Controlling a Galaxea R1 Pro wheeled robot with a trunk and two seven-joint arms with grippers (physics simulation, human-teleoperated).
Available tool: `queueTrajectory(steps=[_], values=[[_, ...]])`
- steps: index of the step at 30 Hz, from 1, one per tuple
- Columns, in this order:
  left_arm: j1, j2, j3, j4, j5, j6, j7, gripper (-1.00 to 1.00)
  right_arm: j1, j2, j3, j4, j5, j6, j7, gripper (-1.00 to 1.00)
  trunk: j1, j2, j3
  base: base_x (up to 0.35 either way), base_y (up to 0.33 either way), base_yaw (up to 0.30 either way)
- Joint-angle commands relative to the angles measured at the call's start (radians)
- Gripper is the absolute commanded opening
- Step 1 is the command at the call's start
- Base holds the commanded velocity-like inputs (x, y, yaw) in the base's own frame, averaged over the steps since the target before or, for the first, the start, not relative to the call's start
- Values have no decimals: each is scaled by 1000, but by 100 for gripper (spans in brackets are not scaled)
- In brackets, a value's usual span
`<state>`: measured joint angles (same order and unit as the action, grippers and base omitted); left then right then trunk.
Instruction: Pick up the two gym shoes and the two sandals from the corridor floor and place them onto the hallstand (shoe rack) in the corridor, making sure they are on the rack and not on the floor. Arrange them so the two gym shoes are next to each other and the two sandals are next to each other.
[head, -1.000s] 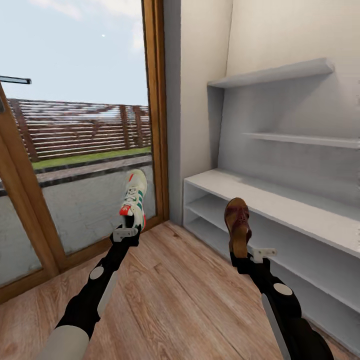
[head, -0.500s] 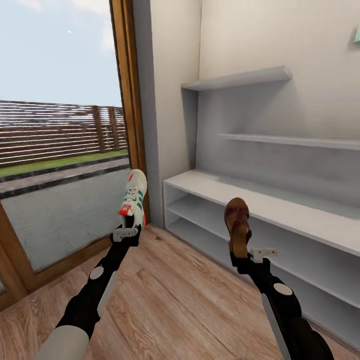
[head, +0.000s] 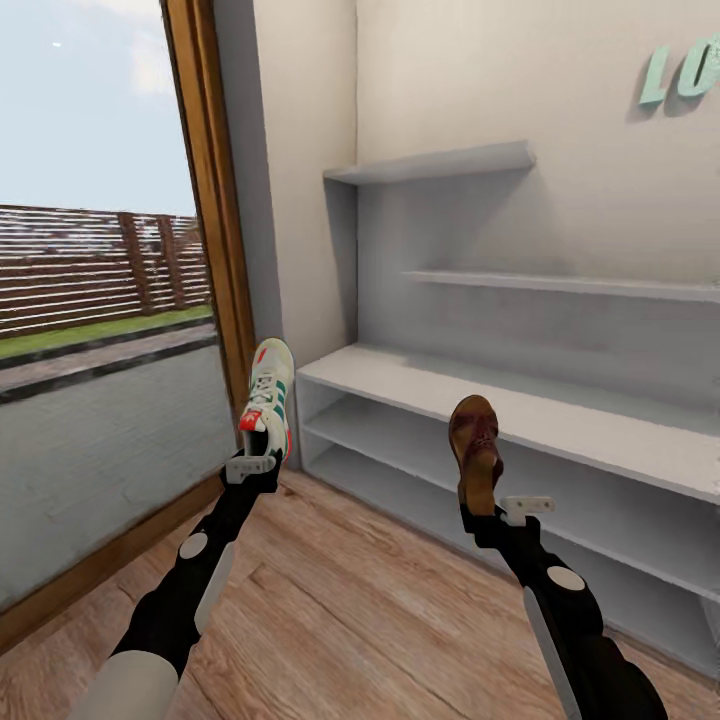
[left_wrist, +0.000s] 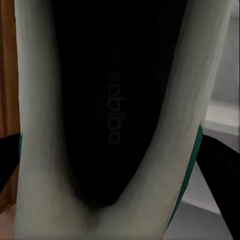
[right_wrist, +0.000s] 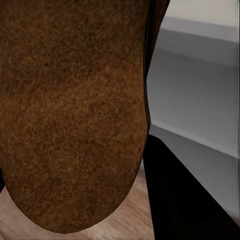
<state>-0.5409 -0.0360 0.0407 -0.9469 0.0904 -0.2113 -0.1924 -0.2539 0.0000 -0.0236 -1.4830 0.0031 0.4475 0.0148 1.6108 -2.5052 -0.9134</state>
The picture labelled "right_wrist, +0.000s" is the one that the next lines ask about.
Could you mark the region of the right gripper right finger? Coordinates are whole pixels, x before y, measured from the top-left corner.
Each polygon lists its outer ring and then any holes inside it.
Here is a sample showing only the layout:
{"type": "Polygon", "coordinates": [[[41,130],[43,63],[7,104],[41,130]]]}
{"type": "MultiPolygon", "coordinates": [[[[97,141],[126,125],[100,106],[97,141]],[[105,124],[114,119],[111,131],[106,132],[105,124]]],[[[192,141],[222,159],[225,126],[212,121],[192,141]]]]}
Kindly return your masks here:
{"type": "Polygon", "coordinates": [[[155,240],[240,240],[240,227],[158,137],[148,135],[143,163],[155,240]]]}

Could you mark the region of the sandal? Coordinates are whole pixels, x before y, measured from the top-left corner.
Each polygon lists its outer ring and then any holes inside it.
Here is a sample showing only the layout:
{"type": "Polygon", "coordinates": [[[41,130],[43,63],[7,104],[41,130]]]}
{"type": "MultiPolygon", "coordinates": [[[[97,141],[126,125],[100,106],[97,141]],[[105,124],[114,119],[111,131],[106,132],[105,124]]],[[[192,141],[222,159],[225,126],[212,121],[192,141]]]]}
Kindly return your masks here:
{"type": "Polygon", "coordinates": [[[0,170],[43,229],[90,228],[129,194],[170,1],[0,0],[0,170]]]}

